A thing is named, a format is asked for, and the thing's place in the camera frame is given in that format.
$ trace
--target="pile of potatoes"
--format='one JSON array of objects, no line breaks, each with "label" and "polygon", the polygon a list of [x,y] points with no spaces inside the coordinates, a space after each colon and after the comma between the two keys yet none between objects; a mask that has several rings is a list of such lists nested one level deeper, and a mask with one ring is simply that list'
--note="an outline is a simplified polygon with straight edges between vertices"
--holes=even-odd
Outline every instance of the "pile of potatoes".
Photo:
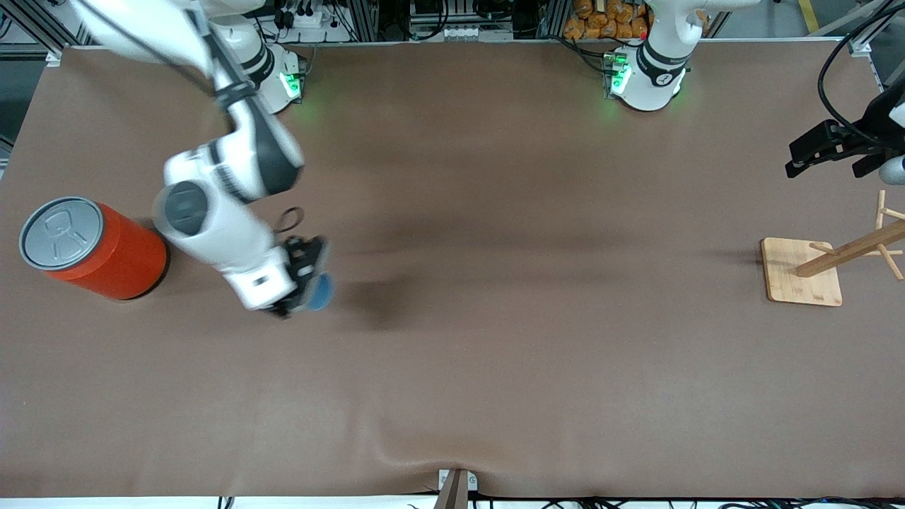
[{"label": "pile of potatoes", "polygon": [[566,22],[563,36],[567,39],[644,38],[653,22],[647,5],[627,4],[622,0],[606,0],[606,12],[598,13],[593,0],[575,0],[575,15]]}]

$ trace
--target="wooden base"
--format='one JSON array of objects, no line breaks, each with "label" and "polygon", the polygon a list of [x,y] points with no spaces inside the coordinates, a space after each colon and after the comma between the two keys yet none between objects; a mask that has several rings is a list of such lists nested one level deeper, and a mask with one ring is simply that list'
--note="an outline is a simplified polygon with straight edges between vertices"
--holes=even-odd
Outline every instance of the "wooden base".
[{"label": "wooden base", "polygon": [[[843,294],[839,288],[836,268],[811,277],[798,277],[795,268],[824,253],[810,247],[813,241],[768,237],[760,241],[764,255],[764,276],[767,278],[767,298],[774,303],[841,306]],[[818,242],[832,249],[826,242]]]}]

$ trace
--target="gray joint cap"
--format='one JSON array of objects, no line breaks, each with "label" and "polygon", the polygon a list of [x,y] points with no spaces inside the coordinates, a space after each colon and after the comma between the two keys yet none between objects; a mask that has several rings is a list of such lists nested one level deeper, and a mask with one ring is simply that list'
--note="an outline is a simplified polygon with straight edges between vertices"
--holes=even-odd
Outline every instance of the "gray joint cap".
[{"label": "gray joint cap", "polygon": [[207,194],[195,182],[179,182],[167,191],[163,209],[167,223],[177,232],[198,235],[207,217]]},{"label": "gray joint cap", "polygon": [[104,215],[83,197],[62,197],[35,210],[19,234],[19,253],[42,271],[61,271],[87,258],[104,232]]}]

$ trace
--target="wooden post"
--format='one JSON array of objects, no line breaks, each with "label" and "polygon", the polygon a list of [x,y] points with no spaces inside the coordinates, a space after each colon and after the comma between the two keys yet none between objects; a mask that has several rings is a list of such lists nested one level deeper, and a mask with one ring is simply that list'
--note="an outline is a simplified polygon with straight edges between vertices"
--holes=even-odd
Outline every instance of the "wooden post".
[{"label": "wooden post", "polygon": [[810,262],[799,265],[795,269],[795,273],[799,277],[811,277],[837,265],[854,260],[859,256],[866,255],[877,249],[877,245],[889,245],[903,238],[905,238],[905,220],[898,219],[894,223],[889,223],[879,230],[870,232],[842,247],[837,247],[835,249],[836,254],[824,254]]}]

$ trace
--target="brown table surface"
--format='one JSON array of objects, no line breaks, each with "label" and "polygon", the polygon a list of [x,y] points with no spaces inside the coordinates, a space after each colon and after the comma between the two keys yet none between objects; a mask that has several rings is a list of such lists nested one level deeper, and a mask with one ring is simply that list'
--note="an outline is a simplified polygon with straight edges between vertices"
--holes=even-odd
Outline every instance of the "brown table surface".
[{"label": "brown table surface", "polygon": [[[765,236],[872,229],[851,161],[785,177],[828,117],[833,43],[707,43],[642,114],[555,44],[325,49],[281,115],[308,166],[255,203],[334,241],[325,311],[244,311],[175,253],[114,303],[25,265],[19,228],[84,195],[147,216],[169,156],[224,132],[161,65],[67,51],[0,183],[0,495],[362,495],[467,467],[488,495],[905,494],[905,287],[770,303]],[[858,118],[867,60],[827,80]],[[895,189],[888,203],[905,208]]]}]

